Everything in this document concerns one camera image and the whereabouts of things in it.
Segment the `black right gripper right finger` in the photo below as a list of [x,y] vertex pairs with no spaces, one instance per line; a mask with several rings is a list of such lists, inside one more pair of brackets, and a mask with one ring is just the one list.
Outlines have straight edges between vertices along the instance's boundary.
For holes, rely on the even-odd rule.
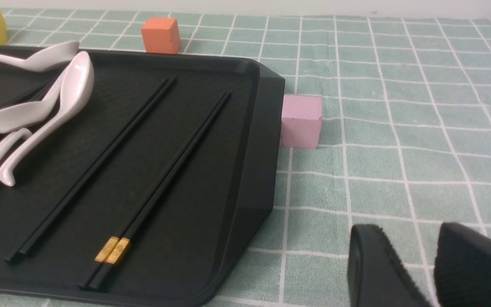
[[442,307],[491,307],[491,239],[457,222],[442,223],[435,289]]

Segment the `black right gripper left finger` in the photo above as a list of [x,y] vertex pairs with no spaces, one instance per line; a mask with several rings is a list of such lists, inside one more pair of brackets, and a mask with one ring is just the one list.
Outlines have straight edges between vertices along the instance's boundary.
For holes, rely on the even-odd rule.
[[352,307],[431,306],[377,225],[352,226],[347,287]]

